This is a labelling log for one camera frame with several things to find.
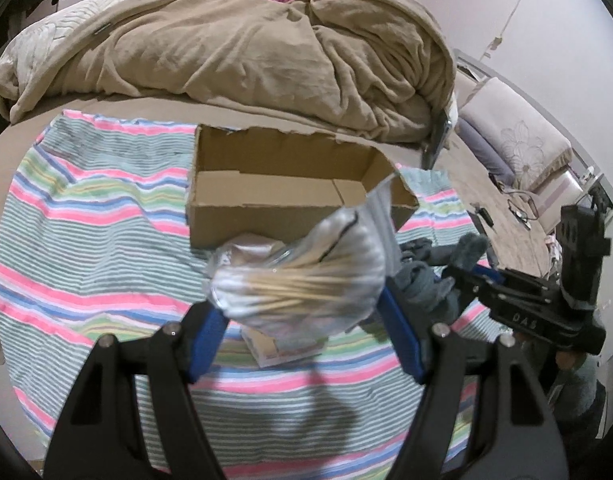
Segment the grey knit socks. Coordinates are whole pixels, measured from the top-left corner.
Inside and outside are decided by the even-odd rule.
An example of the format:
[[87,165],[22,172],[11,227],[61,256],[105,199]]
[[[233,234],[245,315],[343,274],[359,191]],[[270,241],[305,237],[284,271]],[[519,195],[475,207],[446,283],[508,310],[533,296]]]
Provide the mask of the grey knit socks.
[[416,238],[399,246],[401,270],[394,281],[413,309],[427,313],[433,323],[455,323],[465,307],[460,292],[451,278],[440,278],[434,272],[442,266],[472,269],[489,249],[489,239],[467,233],[453,245],[434,246],[428,238]]

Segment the bag of cotton swabs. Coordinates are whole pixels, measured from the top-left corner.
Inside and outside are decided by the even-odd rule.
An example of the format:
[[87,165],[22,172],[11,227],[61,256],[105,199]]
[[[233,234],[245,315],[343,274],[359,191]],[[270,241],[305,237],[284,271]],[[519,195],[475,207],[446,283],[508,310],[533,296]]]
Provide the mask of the bag of cotton swabs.
[[210,303],[274,338],[349,330],[372,315],[385,282],[401,269],[391,207],[384,179],[364,203],[336,210],[265,262],[219,268],[207,287]]

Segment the cartoon tissue pack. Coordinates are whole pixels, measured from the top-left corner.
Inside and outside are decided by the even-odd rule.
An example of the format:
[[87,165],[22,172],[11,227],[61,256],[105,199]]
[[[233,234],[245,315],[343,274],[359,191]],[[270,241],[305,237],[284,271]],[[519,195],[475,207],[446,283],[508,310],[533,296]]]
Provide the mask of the cartoon tissue pack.
[[326,348],[328,342],[327,338],[320,340],[296,337],[277,339],[249,327],[242,327],[240,335],[256,360],[256,364],[261,368],[318,356]]

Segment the black small charger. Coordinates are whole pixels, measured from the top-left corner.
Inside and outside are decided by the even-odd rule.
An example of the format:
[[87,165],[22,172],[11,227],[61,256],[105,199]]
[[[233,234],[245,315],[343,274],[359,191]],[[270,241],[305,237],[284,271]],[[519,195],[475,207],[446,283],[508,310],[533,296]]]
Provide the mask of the black small charger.
[[494,226],[494,221],[492,219],[492,216],[489,214],[489,211],[485,207],[483,207],[479,203],[473,203],[472,207],[474,209],[474,212],[478,216],[480,216],[490,228]]

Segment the metal bed headboard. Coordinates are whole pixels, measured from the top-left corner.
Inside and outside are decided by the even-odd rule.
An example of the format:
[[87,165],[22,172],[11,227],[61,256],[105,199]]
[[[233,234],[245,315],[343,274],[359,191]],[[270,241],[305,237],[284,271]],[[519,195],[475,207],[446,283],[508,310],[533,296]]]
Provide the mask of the metal bed headboard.
[[519,96],[522,96],[528,103],[530,103],[538,113],[541,113],[546,120],[548,120],[555,128],[557,128],[564,136],[568,138],[572,145],[572,150],[574,153],[575,163],[573,164],[574,171],[582,171],[587,170],[588,168],[593,167],[595,170],[594,177],[595,180],[593,182],[588,181],[587,184],[590,188],[594,186],[601,186],[603,188],[603,192],[606,194],[607,199],[612,204],[611,216],[613,216],[613,185],[610,183],[608,177],[603,171],[602,166],[599,165],[592,157],[591,154],[587,152],[587,149],[583,147],[582,144],[576,139],[575,136],[569,131],[569,129],[559,122],[559,120],[553,116],[547,110],[546,107],[543,107],[539,104],[534,98],[532,98],[529,93],[522,90],[508,78],[498,73],[496,70],[493,70],[491,67],[485,65],[483,62],[476,60],[473,56],[466,54],[462,50],[455,50],[455,58],[457,66],[461,70],[466,70],[473,80],[481,81],[486,78],[497,78],[500,81],[503,81],[504,84],[507,84],[509,88],[512,88],[515,93],[518,93]]

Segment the grey pillow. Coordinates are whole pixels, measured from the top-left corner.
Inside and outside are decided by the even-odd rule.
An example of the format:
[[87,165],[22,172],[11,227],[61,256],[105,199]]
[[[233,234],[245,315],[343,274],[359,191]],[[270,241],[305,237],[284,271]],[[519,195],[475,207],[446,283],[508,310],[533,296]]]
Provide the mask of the grey pillow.
[[474,154],[475,158],[481,162],[489,174],[504,185],[512,186],[515,183],[515,174],[507,162],[500,157],[491,144],[487,142],[480,132],[470,125],[463,118],[457,122],[457,133],[463,143]]

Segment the white embroidered pillow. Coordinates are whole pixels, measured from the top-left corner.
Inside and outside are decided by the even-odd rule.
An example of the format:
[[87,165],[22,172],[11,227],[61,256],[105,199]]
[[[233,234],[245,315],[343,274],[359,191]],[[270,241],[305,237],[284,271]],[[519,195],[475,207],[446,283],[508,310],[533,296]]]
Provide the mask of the white embroidered pillow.
[[568,138],[497,78],[484,81],[460,109],[515,174],[515,187],[533,192],[572,161]]

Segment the striped colourful cloth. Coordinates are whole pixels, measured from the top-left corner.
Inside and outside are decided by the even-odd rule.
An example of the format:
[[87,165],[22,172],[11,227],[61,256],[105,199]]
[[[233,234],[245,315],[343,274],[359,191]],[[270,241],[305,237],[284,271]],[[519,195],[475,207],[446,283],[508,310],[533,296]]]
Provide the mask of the striped colourful cloth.
[[[26,152],[0,218],[0,338],[22,410],[52,438],[96,339],[134,340],[207,293],[189,242],[194,129],[66,110]],[[232,321],[192,401],[232,479],[383,479],[421,400],[375,322],[261,368]]]

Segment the clear bag of small items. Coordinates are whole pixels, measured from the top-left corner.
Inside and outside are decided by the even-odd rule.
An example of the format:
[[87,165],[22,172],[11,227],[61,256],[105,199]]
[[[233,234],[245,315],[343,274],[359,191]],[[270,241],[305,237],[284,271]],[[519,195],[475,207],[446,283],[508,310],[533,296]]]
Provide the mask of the clear bag of small items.
[[222,266],[245,266],[265,262],[285,248],[285,243],[258,234],[237,235],[215,249],[207,264],[207,274],[213,276]]

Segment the beige fleece blanket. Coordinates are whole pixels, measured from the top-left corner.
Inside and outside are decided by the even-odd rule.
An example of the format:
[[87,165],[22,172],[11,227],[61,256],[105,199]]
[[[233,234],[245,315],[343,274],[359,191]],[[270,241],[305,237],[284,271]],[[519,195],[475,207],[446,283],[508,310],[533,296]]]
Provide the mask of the beige fleece blanket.
[[84,0],[0,56],[0,114],[46,96],[169,93],[418,143],[454,98],[456,65],[415,0]]

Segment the brown cardboard box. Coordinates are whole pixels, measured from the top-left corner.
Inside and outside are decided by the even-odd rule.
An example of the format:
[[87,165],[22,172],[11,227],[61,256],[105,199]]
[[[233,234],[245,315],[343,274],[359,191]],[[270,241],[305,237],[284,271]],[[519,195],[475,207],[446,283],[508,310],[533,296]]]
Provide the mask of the brown cardboard box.
[[402,228],[419,206],[379,148],[329,133],[201,125],[188,172],[190,244],[215,249],[246,233],[289,243],[342,207],[391,186],[391,218]]

